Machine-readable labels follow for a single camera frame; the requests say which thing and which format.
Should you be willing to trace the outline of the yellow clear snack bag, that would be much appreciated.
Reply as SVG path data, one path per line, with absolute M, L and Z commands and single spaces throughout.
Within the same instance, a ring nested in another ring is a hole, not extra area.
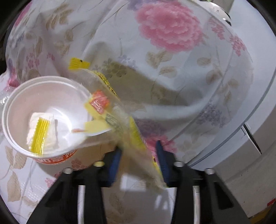
M 150 152 L 134 118 L 125 110 L 108 79 L 98 71 L 89 70 L 89 67 L 89 62 L 75 57 L 69 62 L 70 78 L 88 90 L 84 108 L 92 117 L 90 121 L 73 128 L 72 132 L 86 136 L 106 133 L 152 178 L 157 187 L 165 188 L 155 156 Z

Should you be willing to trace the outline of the white refrigerator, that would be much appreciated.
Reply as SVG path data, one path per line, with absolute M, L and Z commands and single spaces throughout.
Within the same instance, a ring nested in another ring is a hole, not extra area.
M 233 120 L 189 165 L 213 168 L 252 217 L 275 201 L 275 29 L 257 1 L 234 1 L 230 16 L 253 59 L 253 84 Z

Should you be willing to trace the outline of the orange white noodle bowl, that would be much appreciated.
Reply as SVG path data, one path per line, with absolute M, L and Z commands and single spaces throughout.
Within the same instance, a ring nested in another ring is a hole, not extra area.
M 7 98 L 2 111 L 4 136 L 13 149 L 45 165 L 67 161 L 85 141 L 74 129 L 91 120 L 84 108 L 89 91 L 76 81 L 46 76 L 31 79 Z M 40 119 L 49 122 L 43 152 L 30 149 Z

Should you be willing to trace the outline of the clear crumpled plastic film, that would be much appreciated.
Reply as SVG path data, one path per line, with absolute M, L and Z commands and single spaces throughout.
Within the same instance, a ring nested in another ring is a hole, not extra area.
M 0 93 L 0 106 L 1 108 L 6 103 L 6 100 L 9 98 L 11 92 L 13 91 L 12 87 L 5 87 L 4 90 Z

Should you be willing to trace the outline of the floral cloth cover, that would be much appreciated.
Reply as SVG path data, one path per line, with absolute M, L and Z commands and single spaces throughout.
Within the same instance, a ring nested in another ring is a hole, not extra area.
M 108 79 L 153 154 L 161 140 L 188 162 L 234 118 L 253 83 L 251 56 L 223 22 L 195 1 L 31 1 L 7 39 L 1 92 L 65 76 L 73 57 L 83 59 Z M 1 196 L 26 223 L 64 167 L 84 169 L 113 145 L 43 166 L 1 138 Z M 119 179 L 104 189 L 108 223 L 170 223 L 174 190 L 131 162 L 123 157 Z

